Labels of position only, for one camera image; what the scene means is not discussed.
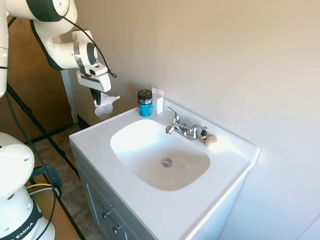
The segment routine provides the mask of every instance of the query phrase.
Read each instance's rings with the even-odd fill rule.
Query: soap bottle
[[[151,115],[152,91],[145,89],[138,91],[138,106],[140,116],[149,117]]]

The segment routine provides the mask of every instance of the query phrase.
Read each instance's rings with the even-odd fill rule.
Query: faucet
[[[200,128],[202,129],[202,133],[205,133],[205,135],[207,135],[207,127],[197,124],[193,126],[187,126],[185,122],[181,123],[181,119],[176,111],[174,111],[170,107],[167,107],[166,109],[174,113],[173,124],[170,124],[165,128],[165,132],[167,134],[172,134],[174,131],[176,131],[178,134],[184,136],[187,139],[197,140],[199,138],[198,128]]]

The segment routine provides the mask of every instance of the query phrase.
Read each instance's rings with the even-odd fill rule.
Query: floor
[[[80,131],[81,129],[74,125],[69,129],[52,136],[56,144],[66,153],[67,158],[75,164],[75,159],[69,144],[69,135]],[[75,223],[83,233],[86,240],[106,240],[93,221],[90,209],[87,203],[85,192],[81,182],[74,171],[57,153],[47,139],[35,143],[40,154],[47,165],[55,167],[62,182],[61,200],[73,217]],[[35,154],[36,165],[40,161]]]

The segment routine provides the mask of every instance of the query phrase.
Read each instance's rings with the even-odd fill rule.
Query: white robotic arm
[[[6,92],[8,71],[7,16],[30,19],[32,32],[47,61],[56,70],[80,68],[79,84],[89,87],[96,104],[101,92],[111,89],[109,69],[98,62],[98,52],[91,40],[80,30],[72,32],[74,42],[57,43],[56,36],[73,28],[78,13],[74,0],[2,0],[0,2],[0,98]]]
[[[86,34],[73,31],[74,42],[70,43],[57,43],[54,39],[73,28],[78,16],[74,0],[0,0],[0,98],[7,88],[8,15],[30,20],[32,32],[51,67],[80,68],[78,82],[90,88],[96,106],[100,106],[101,96],[108,97],[102,92],[111,89],[110,71],[98,62],[96,45],[86,35],[92,39],[90,31],[86,30]],[[0,133],[0,183],[5,183],[0,185],[1,240],[55,238],[54,226],[48,224],[24,187],[33,167],[32,151],[15,138]]]

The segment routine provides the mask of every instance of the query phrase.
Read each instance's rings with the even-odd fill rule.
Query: black lid
[[[138,99],[142,99],[142,100],[152,99],[152,91],[150,91],[150,90],[138,91]]]

